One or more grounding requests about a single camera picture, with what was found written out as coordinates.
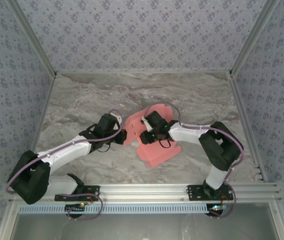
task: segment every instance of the patterned wallpaper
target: patterned wallpaper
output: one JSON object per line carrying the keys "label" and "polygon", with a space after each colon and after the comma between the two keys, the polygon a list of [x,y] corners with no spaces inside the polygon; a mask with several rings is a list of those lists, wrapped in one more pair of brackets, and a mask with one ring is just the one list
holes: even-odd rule
{"label": "patterned wallpaper", "polygon": [[56,71],[228,70],[265,0],[18,0]]}
{"label": "patterned wallpaper", "polygon": [[280,0],[237,81],[269,181],[284,196],[284,0]]}
{"label": "patterned wallpaper", "polygon": [[5,182],[34,139],[50,79],[0,0],[0,220],[7,204]]}

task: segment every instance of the metal frame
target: metal frame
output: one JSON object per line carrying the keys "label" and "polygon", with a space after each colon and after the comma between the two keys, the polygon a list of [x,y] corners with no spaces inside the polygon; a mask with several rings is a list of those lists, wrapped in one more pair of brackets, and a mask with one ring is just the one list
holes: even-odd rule
{"label": "metal frame", "polygon": [[[251,125],[249,124],[248,116],[244,108],[244,103],[242,101],[236,79],[233,78],[233,76],[231,75],[229,77],[229,82],[230,82],[231,90],[234,96],[234,101],[235,101],[237,110],[239,112],[240,120],[242,122],[244,134],[245,134],[247,143],[249,145],[250,152],[252,154],[252,158],[255,164],[259,166],[263,181],[267,182],[266,171],[264,169],[261,155],[257,148],[257,144],[254,138]],[[279,239],[284,240],[284,204],[282,201],[271,201],[269,202],[269,207],[272,212],[273,221],[274,221]]]}
{"label": "metal frame", "polygon": [[95,71],[57,71],[58,75],[71,75],[71,74],[226,74],[228,75],[228,69],[216,69],[216,70],[95,70]]}
{"label": "metal frame", "polygon": [[248,34],[239,54],[237,55],[233,63],[233,66],[230,70],[232,77],[235,77],[240,71],[248,54],[250,53],[251,49],[254,47],[257,38],[260,36],[261,32],[263,31],[266,23],[268,22],[268,19],[273,13],[278,2],[279,0],[267,0],[265,2],[260,14],[258,15],[250,33]]}
{"label": "metal frame", "polygon": [[20,5],[17,3],[16,0],[6,0],[6,2],[8,4],[8,6],[10,7],[10,9],[12,10],[13,15],[15,16],[17,22],[22,27],[25,35],[28,38],[28,41],[30,41],[30,43],[33,46],[36,54],[40,58],[42,64],[44,65],[44,68],[46,69],[48,74],[53,77],[55,75],[55,70],[54,70],[48,56],[46,55],[44,48],[42,47],[40,41],[38,40],[34,30],[32,29],[31,25],[29,24],[22,8],[20,7]]}
{"label": "metal frame", "polygon": [[[262,164],[259,151],[250,127],[243,102],[236,84],[236,81],[229,77],[232,94],[237,106],[240,120],[243,126],[245,137],[247,139],[252,158],[257,165],[257,174],[260,175],[260,182],[256,183],[232,183],[236,192],[237,203],[269,203],[270,211],[272,212],[273,221],[280,240],[284,240],[284,207],[282,203],[279,186],[277,183],[266,182],[267,177]],[[104,203],[131,205],[131,204],[146,204],[146,205],[164,205],[164,204],[180,204],[188,206],[190,204],[212,203],[211,201],[189,201],[186,192],[189,184],[100,184],[100,197]],[[36,205],[51,205],[59,206],[63,202],[55,202],[54,196],[46,195]],[[10,239],[14,224],[18,215],[20,206],[25,202],[19,197],[10,200],[6,213],[0,227],[0,240]]]}
{"label": "metal frame", "polygon": [[44,107],[43,107],[43,110],[42,110],[42,114],[40,116],[39,124],[38,124],[38,126],[36,128],[35,137],[34,137],[34,140],[32,142],[32,145],[31,145],[31,149],[34,152],[36,152],[36,146],[37,146],[38,140],[39,140],[40,135],[41,135],[41,130],[43,128],[43,124],[44,124],[44,121],[45,121],[45,115],[46,115],[47,108],[48,108],[48,102],[50,101],[51,96],[52,96],[52,91],[53,91],[53,86],[54,86],[55,79],[56,79],[56,76],[53,76],[53,78],[51,80],[51,84],[50,84],[50,86],[48,88],[48,92],[47,92],[46,99],[45,99],[45,102],[44,102]]}

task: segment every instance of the marble surface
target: marble surface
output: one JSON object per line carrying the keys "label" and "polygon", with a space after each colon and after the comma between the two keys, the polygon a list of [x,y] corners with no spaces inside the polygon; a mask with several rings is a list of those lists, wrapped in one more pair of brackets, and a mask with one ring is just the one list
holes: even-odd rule
{"label": "marble surface", "polygon": [[[69,141],[96,123],[102,114],[118,109],[125,116],[157,101],[175,104],[182,121],[190,124],[223,122],[243,143],[245,160],[230,181],[252,182],[254,164],[225,74],[135,73],[58,75],[38,143],[43,151]],[[73,173],[86,184],[107,183],[202,183],[211,163],[199,145],[179,142],[182,151],[155,168],[145,166],[129,146],[112,144],[108,152],[93,152],[58,169],[54,174]]]}

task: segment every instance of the enclosure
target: enclosure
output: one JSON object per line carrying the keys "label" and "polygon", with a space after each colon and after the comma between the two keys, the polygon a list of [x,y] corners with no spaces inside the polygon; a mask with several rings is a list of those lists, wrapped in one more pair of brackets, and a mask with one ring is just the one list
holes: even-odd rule
{"label": "enclosure", "polygon": [[[55,171],[100,187],[103,214],[90,222],[69,221],[50,191],[33,205],[5,193],[23,152],[70,141],[111,109],[127,118],[156,102],[174,104],[185,124],[222,122],[242,143],[228,218],[210,220],[212,201],[191,200],[188,186],[212,164],[182,141],[155,165],[133,141]],[[284,240],[284,0],[0,0],[0,240],[87,235]]]}

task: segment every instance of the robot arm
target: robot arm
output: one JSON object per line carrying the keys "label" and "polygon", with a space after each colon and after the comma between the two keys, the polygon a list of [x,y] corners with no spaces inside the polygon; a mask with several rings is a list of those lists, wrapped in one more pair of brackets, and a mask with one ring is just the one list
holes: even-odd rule
{"label": "robot arm", "polygon": [[[8,182],[11,182],[11,179],[14,178],[10,187],[28,204],[40,200],[49,189],[49,185],[54,185],[55,194],[81,194],[82,192],[79,192],[77,188],[79,185],[82,187],[83,182],[73,174],[68,174],[66,177],[68,179],[64,177],[55,181],[50,180],[50,175],[61,166],[80,156],[92,153],[104,144],[110,145],[113,142],[123,144],[126,139],[125,130],[121,130],[114,137],[109,137],[119,131],[119,127],[118,118],[106,113],[97,124],[80,132],[78,136],[67,143],[39,153],[34,153],[31,150],[26,151],[21,155],[8,179]],[[31,161],[35,162],[17,175]]]}
{"label": "robot arm", "polygon": [[144,117],[142,121],[147,126],[147,131],[140,135],[141,141],[144,144],[162,140],[183,141],[198,144],[204,148],[212,163],[211,170],[203,183],[203,189],[208,196],[213,196],[223,185],[231,165],[240,155],[238,146],[230,138],[219,132],[210,130],[221,130],[237,140],[221,122],[217,121],[212,125],[203,126],[180,124],[176,120],[167,122],[156,111]]}

